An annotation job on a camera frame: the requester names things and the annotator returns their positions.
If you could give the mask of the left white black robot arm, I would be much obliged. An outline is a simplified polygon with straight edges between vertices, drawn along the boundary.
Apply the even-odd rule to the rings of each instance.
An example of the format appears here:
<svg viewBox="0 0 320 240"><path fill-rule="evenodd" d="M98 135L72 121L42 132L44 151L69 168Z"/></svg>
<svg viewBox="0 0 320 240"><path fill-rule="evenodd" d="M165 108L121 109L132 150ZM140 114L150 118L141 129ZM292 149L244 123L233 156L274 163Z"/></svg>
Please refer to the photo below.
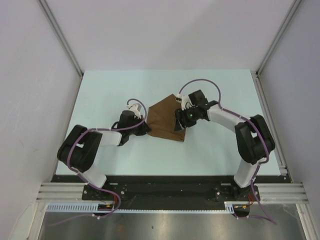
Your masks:
<svg viewBox="0 0 320 240"><path fill-rule="evenodd" d="M130 136L144 136L152 129L136 110L122 111L119 120L111 128L89 130L75 125L57 151L57 159L88 184L94 185L93 194L100 200L110 196L111 188L105 184L106 175L94 164L98 148L123 146Z"/></svg>

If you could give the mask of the brown cloth napkin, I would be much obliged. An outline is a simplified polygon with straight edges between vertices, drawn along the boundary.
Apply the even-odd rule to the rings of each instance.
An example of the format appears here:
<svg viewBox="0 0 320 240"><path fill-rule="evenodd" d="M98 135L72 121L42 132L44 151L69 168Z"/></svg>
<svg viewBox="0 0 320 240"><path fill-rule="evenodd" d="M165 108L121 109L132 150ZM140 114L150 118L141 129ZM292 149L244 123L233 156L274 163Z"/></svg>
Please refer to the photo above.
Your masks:
<svg viewBox="0 0 320 240"><path fill-rule="evenodd" d="M184 142L186 131L174 131L175 110L181 107L176 96L171 94L148 108L147 125L151 128L149 136L171 141Z"/></svg>

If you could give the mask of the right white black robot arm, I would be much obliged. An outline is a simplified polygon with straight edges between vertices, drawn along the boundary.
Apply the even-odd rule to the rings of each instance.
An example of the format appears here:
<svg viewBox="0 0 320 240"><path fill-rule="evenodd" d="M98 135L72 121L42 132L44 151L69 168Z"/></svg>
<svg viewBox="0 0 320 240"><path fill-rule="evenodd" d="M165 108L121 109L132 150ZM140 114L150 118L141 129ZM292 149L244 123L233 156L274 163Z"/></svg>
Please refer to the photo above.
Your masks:
<svg viewBox="0 0 320 240"><path fill-rule="evenodd" d="M221 106L220 102L208 101L201 90L189 95L178 93L175 100L180 108L174 111L174 131L180 132L206 120L219 124L235 134L241 161L230 187L231 196L242 201L248 196L250 185L255 181L262 164L268 162L275 149L275 141L262 115L245 117Z"/></svg>

